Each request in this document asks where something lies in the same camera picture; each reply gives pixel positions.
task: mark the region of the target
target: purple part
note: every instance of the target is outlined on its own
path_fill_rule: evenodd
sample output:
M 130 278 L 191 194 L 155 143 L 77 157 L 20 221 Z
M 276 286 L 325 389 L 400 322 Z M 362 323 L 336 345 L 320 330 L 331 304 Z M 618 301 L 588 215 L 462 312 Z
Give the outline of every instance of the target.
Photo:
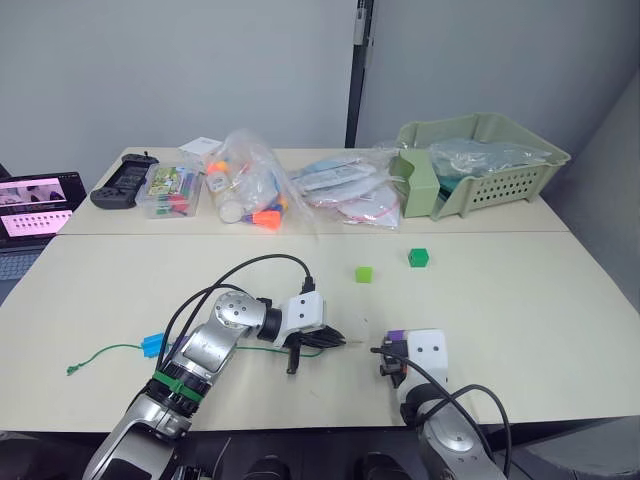
M 389 330 L 387 332 L 387 337 L 392 342 L 400 342 L 404 340 L 404 330 Z

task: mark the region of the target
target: laptop screen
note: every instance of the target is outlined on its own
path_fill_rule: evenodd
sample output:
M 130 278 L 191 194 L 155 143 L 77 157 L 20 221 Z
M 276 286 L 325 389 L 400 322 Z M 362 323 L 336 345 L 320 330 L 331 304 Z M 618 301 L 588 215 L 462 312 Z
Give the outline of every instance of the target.
M 75 172 L 0 181 L 0 246 L 46 243 L 85 196 Z

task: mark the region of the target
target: blue connector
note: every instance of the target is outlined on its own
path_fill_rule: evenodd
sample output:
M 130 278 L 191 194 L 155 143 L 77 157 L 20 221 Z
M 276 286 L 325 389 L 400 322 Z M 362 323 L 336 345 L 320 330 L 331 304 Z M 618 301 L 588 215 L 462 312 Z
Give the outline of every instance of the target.
M 142 352 L 145 357 L 157 357 L 160 354 L 162 337 L 164 337 L 164 334 L 158 333 L 156 335 L 151 335 L 150 337 L 145 337 L 144 340 L 142 340 L 140 346 L 142 347 Z

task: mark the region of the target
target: laptop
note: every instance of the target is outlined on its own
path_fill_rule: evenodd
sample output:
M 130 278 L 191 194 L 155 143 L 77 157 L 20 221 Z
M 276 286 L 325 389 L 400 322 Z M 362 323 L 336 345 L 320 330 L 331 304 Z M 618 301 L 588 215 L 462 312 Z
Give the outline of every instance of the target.
M 86 195 L 77 172 L 0 180 L 0 303 Z

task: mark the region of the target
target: white table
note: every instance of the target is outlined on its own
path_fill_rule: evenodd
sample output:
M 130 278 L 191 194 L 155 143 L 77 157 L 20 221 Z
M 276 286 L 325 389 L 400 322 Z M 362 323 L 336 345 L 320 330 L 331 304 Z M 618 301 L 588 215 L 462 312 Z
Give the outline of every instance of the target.
M 429 249 L 426 269 L 408 266 L 413 247 Z M 66 367 L 161 332 L 192 292 L 272 252 L 308 263 L 330 323 L 352 343 L 302 359 L 296 376 L 284 355 L 238 351 L 195 429 L 401 425 L 368 348 L 388 329 L 425 327 L 445 331 L 449 388 L 492 388 L 512 422 L 640 414 L 638 314 L 568 232 L 66 235 L 0 309 L 0 429 L 111 430 L 154 361 L 121 349 L 70 377 Z M 354 282 L 359 265 L 374 267 L 372 284 Z M 302 278 L 278 260 L 233 280 L 280 302 Z M 480 422 L 499 423 L 482 394 L 463 403 Z
M 128 148 L 125 153 L 142 153 L 155 156 L 161 162 L 180 161 L 175 148 Z M 280 149 L 276 154 L 287 170 L 301 168 L 328 155 L 342 152 L 342 149 Z M 104 185 L 106 180 L 120 165 L 118 158 L 96 187 Z M 473 211 L 467 218 L 450 216 L 434 222 L 430 218 L 403 219 L 400 231 L 403 233 L 452 233 L 452 232 L 566 232 L 567 226 L 558 218 L 541 198 L 534 202 L 517 202 Z M 349 233 L 370 234 L 369 226 L 344 225 L 339 221 L 321 221 L 315 230 L 292 218 L 285 217 L 279 234 L 313 233 Z M 393 230 L 379 228 L 377 233 L 395 233 Z M 253 225 L 223 224 L 216 213 L 206 186 L 203 185 L 200 202 L 195 217 L 149 220 L 142 209 L 102 210 L 89 198 L 76 210 L 64 226 L 61 234 L 215 234 L 215 235 L 271 235 L 272 233 Z

